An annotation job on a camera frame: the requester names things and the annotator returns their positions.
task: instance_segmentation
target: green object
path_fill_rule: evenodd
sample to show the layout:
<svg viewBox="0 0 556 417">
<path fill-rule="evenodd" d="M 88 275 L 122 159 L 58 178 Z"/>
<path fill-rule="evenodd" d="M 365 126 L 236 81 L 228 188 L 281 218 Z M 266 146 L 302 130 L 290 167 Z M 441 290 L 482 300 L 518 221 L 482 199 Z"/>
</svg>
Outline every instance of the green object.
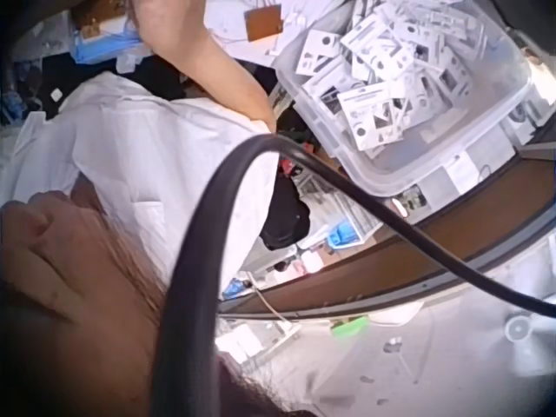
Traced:
<svg viewBox="0 0 556 417">
<path fill-rule="evenodd" d="M 347 323 L 335 323 L 331 330 L 333 337 L 350 337 L 358 334 L 363 328 L 368 326 L 368 317 L 363 315 Z"/>
</svg>

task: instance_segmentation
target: white lab coat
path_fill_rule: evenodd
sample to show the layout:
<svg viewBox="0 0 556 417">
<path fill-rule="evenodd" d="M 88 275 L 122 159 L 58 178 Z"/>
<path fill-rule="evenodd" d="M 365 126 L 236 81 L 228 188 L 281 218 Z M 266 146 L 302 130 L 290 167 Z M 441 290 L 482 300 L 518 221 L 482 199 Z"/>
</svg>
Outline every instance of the white lab coat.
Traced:
<svg viewBox="0 0 556 417">
<path fill-rule="evenodd" d="M 167 283 L 189 220 L 221 161 L 268 133 L 263 122 L 205 98 L 168 102 L 104 73 L 45 122 L 31 114 L 0 174 L 0 203 L 68 194 L 83 172 L 107 215 L 141 240 Z M 242 265 L 267 217 L 278 156 L 258 157 L 243 179 L 228 230 L 221 287 Z"/>
</svg>

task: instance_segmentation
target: stack of cards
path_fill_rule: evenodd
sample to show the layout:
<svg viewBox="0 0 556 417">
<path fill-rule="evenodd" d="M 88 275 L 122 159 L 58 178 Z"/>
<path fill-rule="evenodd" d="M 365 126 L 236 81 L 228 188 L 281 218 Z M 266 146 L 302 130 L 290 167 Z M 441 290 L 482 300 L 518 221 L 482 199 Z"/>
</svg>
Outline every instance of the stack of cards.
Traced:
<svg viewBox="0 0 556 417">
<path fill-rule="evenodd" d="M 466 101 L 481 59 L 484 25 L 457 0 L 356 0 L 342 35 L 310 30 L 296 73 L 317 106 L 350 132 L 359 150 L 403 140 L 403 132 Z"/>
</svg>

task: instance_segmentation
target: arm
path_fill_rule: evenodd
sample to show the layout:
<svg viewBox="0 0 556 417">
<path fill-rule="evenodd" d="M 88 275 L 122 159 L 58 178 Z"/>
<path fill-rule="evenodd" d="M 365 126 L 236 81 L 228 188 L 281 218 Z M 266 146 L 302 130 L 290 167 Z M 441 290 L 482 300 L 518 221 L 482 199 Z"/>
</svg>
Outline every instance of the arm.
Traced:
<svg viewBox="0 0 556 417">
<path fill-rule="evenodd" d="M 275 118 L 261 85 L 212 39 L 204 27 L 205 0 L 134 0 L 143 41 L 193 78 L 218 103 L 262 120 L 275 131 Z"/>
</svg>

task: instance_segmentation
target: clear plastic bin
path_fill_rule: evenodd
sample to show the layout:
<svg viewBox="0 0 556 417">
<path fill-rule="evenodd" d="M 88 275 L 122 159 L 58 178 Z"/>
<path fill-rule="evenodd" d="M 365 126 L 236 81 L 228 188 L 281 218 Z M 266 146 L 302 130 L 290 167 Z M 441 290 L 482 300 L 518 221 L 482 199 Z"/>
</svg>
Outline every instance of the clear plastic bin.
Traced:
<svg viewBox="0 0 556 417">
<path fill-rule="evenodd" d="M 353 3 L 329 13 L 311 29 L 345 33 Z M 474 86 L 467 100 L 458 107 L 467 113 L 429 143 L 422 139 L 421 131 L 429 129 L 438 116 L 404 131 L 403 141 L 387 145 L 376 156 L 359 151 L 349 132 L 340 131 L 331 123 L 302 88 L 309 77 L 295 74 L 307 32 L 295 39 L 275 61 L 278 81 L 294 98 L 295 109 L 324 149 L 338 158 L 350 177 L 373 195 L 397 195 L 448 163 L 500 122 L 530 89 L 527 61 L 503 29 L 472 1 L 457 3 L 454 8 L 485 24 L 486 49 L 482 59 L 466 62 L 473 73 Z"/>
</svg>

